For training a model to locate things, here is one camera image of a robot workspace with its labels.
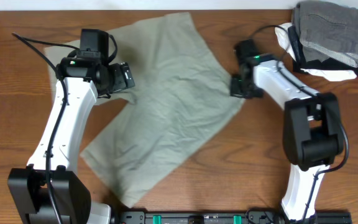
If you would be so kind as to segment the khaki green shorts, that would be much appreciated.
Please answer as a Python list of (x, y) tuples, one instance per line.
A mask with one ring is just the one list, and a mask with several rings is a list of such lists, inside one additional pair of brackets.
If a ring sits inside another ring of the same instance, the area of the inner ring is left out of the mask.
[(128, 63), (133, 88), (112, 95), (127, 105), (82, 158), (126, 206), (215, 136), (244, 100), (229, 94), (230, 74), (178, 12), (111, 29), (110, 51)]

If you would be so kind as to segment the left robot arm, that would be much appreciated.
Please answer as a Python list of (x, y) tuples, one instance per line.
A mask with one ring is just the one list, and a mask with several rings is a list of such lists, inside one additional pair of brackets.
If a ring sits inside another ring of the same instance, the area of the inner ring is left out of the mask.
[(25, 168), (11, 169), (7, 185), (23, 223), (116, 223), (111, 206), (94, 202), (77, 176), (80, 144), (88, 116), (100, 98), (135, 85), (129, 65), (113, 63), (115, 39), (83, 29), (73, 47), (54, 65), (55, 99), (43, 136)]

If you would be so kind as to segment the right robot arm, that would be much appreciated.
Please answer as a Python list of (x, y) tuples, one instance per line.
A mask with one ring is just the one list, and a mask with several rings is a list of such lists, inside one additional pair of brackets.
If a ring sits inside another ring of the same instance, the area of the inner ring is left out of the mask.
[(261, 54), (254, 41), (234, 46), (239, 73), (230, 94), (261, 98), (267, 93), (283, 110), (283, 149), (290, 176), (281, 213), (262, 215), (261, 223), (351, 223), (348, 212), (317, 212), (314, 204), (325, 174), (340, 169), (349, 157), (349, 140), (333, 93), (320, 93), (289, 72), (271, 54)]

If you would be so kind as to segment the black folded garment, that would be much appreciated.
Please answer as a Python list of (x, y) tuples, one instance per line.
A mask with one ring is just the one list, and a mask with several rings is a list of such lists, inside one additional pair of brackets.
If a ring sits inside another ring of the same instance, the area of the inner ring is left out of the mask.
[(294, 51), (296, 62), (293, 62), (293, 71), (300, 73), (301, 68), (317, 69), (317, 70), (352, 70), (358, 78), (358, 67), (352, 67), (333, 58), (328, 58), (323, 62), (319, 60), (306, 61), (303, 49), (300, 43), (298, 34), (296, 33), (295, 26), (290, 26), (288, 29), (289, 39)]

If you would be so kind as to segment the white folded garment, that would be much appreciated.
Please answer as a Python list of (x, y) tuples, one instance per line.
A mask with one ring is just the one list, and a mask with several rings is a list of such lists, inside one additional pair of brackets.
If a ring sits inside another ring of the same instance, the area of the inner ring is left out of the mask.
[[(296, 57), (290, 44), (290, 39), (286, 34), (286, 31), (291, 25), (291, 22), (279, 25), (279, 28), (275, 28), (275, 34), (277, 36), (279, 46), (281, 46), (282, 49), (286, 50), (286, 52), (290, 54), (291, 58), (293, 59), (293, 62), (296, 62)], [(357, 75), (352, 70), (317, 70), (301, 68), (300, 73), (301, 72), (305, 72), (306, 74), (314, 75), (317, 77), (323, 77), (330, 82), (341, 82), (357, 78)]]

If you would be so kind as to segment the grey folded garment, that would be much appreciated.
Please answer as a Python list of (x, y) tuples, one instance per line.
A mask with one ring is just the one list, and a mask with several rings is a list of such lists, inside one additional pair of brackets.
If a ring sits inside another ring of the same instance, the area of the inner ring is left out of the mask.
[(302, 1), (293, 8), (295, 25), (307, 62), (335, 59), (358, 67), (358, 9), (324, 1)]

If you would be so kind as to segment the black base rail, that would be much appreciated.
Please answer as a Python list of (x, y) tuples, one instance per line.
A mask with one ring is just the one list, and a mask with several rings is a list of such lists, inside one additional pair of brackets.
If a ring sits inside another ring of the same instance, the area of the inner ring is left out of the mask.
[(89, 215), (88, 221), (79, 223), (123, 223), (123, 224), (268, 224), (268, 223), (310, 223), (310, 224), (351, 224), (348, 212), (317, 212), (304, 221), (285, 220), (277, 212), (251, 210), (245, 213), (145, 213), (123, 212), (120, 217), (108, 219)]

